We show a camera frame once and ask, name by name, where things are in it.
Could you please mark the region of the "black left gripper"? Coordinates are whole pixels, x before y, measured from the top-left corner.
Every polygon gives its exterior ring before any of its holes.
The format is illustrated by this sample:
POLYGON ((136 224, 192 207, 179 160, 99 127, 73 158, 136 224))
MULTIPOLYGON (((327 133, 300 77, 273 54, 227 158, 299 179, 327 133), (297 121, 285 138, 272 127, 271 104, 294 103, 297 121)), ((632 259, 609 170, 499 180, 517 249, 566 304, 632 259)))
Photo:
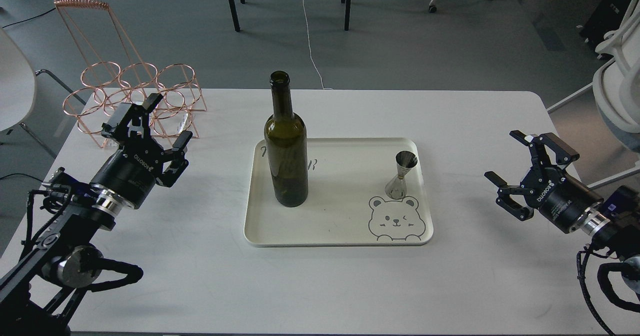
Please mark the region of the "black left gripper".
POLYGON ((151 137, 150 114, 162 99, 162 94, 152 93, 141 105, 121 103, 102 124, 101 135, 117 142, 118 149, 90 185, 112 191, 135 210, 154 185, 172 187, 189 165, 186 146, 194 135, 192 131, 180 132, 167 150, 151 137))

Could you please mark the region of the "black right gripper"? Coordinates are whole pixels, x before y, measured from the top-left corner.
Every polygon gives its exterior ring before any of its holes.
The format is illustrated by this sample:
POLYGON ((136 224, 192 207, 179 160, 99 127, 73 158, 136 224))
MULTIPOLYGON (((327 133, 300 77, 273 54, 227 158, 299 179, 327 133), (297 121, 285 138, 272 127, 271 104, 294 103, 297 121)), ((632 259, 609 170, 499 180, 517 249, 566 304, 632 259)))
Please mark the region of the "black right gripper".
POLYGON ((498 188, 498 206, 520 221, 529 220, 537 210, 560 231, 576 231, 587 211, 604 201, 566 171, 578 160, 578 151, 554 133, 526 135, 512 130, 509 135, 528 148, 531 167, 519 185, 508 185, 493 171, 484 173, 498 188))

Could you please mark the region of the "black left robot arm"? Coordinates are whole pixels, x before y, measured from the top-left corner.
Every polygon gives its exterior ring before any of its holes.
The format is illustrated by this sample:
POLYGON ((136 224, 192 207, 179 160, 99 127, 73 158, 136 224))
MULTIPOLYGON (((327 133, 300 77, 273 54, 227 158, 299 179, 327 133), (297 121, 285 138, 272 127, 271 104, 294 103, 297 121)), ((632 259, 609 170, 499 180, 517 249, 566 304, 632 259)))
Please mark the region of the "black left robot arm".
POLYGON ((162 101, 153 93, 141 105, 122 103, 102 135, 118 149, 89 183, 59 168, 27 199, 26 234, 19 261, 1 279, 2 335, 69 335, 69 322, 87 292, 138 282, 137 265, 103 257, 91 243, 112 230, 122 208, 138 209, 155 185, 170 187, 189 165, 192 132, 171 149, 153 139, 150 116, 162 101))

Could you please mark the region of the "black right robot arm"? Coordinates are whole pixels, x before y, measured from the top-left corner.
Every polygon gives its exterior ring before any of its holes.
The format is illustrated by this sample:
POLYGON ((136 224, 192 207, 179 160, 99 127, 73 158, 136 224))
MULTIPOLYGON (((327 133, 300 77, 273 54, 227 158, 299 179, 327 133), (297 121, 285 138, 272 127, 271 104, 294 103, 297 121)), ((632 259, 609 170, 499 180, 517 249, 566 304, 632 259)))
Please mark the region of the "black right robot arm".
POLYGON ((496 204, 516 219, 529 220, 535 211, 563 233, 582 230, 590 241, 577 252, 577 279, 586 306, 607 334, 612 329, 604 322, 591 300, 586 286, 586 268, 590 256, 606 249, 596 279, 608 301, 618 308, 639 311, 638 302, 617 295, 610 280, 618 273, 624 284, 639 292, 639 193, 620 186, 604 200, 588 186, 569 175, 567 167, 578 160, 579 153, 554 133, 526 135, 519 130, 510 136, 526 146, 531 167, 518 185, 508 185, 493 171, 484 174, 497 187, 496 204))

